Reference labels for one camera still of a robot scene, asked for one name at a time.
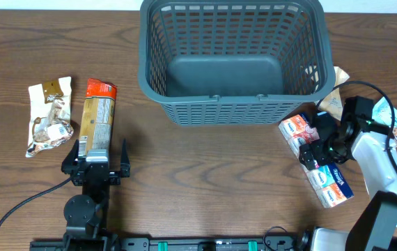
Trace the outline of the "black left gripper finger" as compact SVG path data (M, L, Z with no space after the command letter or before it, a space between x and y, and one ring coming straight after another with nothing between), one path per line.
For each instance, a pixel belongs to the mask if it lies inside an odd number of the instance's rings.
M77 139L66 157L66 165L75 166L77 165L77 158L79 153L79 140Z
M130 171L130 159L127 153L126 139L123 140L121 155L120 155L120 170Z

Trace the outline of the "Kleenex tissue multipack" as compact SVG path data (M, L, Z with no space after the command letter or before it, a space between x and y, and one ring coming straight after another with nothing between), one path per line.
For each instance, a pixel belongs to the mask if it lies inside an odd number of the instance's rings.
M310 126L305 113L283 120L279 129L297 158L300 146L320 139L317 129ZM334 163L320 165L316 160L313 162L315 167L307 167L304 164L301 164L301 167L325 208L335 207L354 197L348 182Z

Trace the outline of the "beige paper bag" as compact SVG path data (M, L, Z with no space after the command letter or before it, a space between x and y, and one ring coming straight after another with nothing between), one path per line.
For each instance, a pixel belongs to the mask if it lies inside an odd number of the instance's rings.
M343 69L338 66L334 66L335 72L335 85L345 83L350 78L349 74L347 74ZM305 73L311 77L311 80L318 81L319 76L316 72L315 66L309 66ZM332 91L329 95L327 95L322 102L318 105L317 110L321 112L329 113L333 118L340 121L342 112L343 112L343 103L341 102L340 89L336 89Z

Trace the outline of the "long orange biscuit pack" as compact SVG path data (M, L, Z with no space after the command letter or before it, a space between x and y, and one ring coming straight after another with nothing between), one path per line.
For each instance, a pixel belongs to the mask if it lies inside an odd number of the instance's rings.
M79 157L90 150L108 150L114 120L117 87L89 78L79 133Z

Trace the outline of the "mint green wipes packet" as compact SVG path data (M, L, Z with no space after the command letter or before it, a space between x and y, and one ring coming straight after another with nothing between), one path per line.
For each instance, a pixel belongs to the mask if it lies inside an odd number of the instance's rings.
M393 134L395 142L397 145L397 109L394 109L395 121ZM385 98L381 98L373 107L373 120L385 124L387 126L391 125L392 115L391 109Z

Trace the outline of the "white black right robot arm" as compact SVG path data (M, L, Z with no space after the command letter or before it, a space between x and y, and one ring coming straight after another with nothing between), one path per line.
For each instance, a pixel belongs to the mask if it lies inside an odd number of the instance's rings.
M349 232L314 229L309 250L397 250L397 152L391 128L373 120L373 107L356 96L346 99L339 122L327 112L309 121L319 138L300 146L299 161L309 169L356 161L371 198Z

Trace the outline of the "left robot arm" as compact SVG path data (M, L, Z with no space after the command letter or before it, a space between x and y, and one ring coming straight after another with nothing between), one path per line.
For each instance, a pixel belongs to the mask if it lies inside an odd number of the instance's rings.
M110 187L120 185L121 179L130 175L126 142L118 171L110 170L108 150L92 149L80 157L80 148L77 140L61 164L61 171L70 176L73 185L82 187L82 193L70 198L64 206L67 225L62 250L118 251L122 245L116 234L107 231L107 214Z

